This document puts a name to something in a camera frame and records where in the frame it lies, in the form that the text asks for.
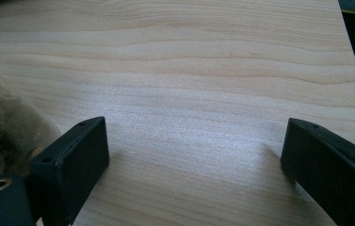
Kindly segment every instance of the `transparent plastic bag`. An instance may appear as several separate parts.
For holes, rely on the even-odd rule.
[[[59,137],[56,126],[0,77],[0,175],[28,174],[28,163]]]

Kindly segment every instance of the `wooden table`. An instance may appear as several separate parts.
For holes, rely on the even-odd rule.
[[[334,225],[280,156],[290,117],[355,143],[336,0],[9,1],[0,74],[62,132],[106,117],[75,225]]]

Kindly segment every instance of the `light wood surface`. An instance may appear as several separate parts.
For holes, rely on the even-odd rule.
[[[355,143],[336,0],[9,1],[0,74],[62,132],[106,117],[75,225],[334,225],[280,156],[290,117]]]

